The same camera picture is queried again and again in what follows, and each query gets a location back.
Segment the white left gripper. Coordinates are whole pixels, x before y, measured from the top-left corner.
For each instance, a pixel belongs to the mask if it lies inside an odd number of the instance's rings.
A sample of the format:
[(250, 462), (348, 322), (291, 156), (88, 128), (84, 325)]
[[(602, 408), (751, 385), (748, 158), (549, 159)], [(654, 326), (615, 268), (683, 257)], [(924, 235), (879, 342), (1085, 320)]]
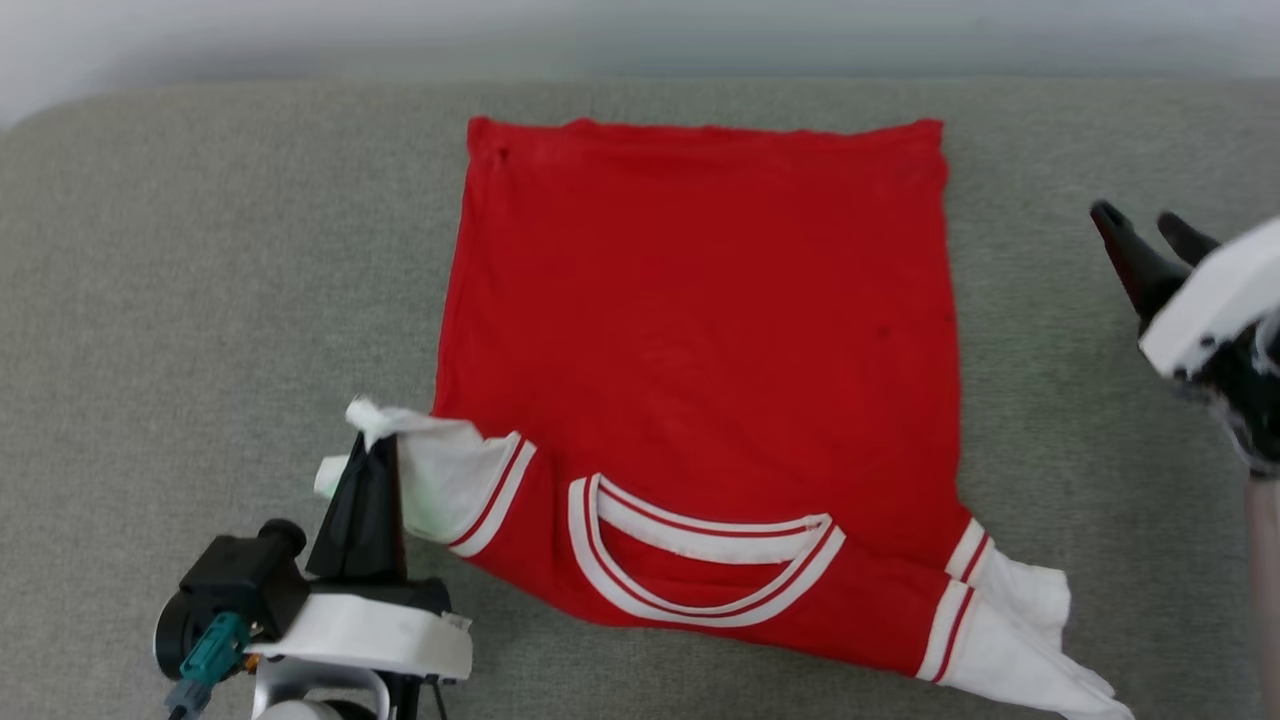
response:
[(293, 659), (406, 676), (463, 682), (474, 669), (470, 619), (454, 612), (445, 583), (407, 579), (398, 437), (367, 452), (321, 460), (314, 493), (329, 501), (306, 570), (355, 577), (367, 479), (367, 574), (390, 584), (312, 582), (308, 597), (276, 641), (247, 648), (262, 659)]

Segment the red and white jersey shirt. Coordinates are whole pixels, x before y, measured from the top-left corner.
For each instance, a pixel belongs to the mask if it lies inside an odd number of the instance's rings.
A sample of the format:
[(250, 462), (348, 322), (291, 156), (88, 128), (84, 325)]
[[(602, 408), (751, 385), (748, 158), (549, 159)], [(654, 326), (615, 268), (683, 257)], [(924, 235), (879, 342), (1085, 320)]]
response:
[(945, 126), (468, 124), (403, 525), (575, 618), (1134, 720), (957, 496)]

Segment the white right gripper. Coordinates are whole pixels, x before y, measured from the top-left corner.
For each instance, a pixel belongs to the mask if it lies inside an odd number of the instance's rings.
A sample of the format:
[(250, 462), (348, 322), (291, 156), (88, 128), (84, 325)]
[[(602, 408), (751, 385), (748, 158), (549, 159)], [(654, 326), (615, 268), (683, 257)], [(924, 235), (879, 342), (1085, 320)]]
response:
[(1111, 202), (1093, 202), (1091, 219), (1138, 315), (1139, 348), (1158, 375), (1192, 378), (1253, 328), (1245, 357), (1258, 373), (1280, 377), (1280, 217), (1221, 246), (1178, 214), (1161, 213), (1158, 232), (1196, 266), (1192, 273), (1157, 252)]

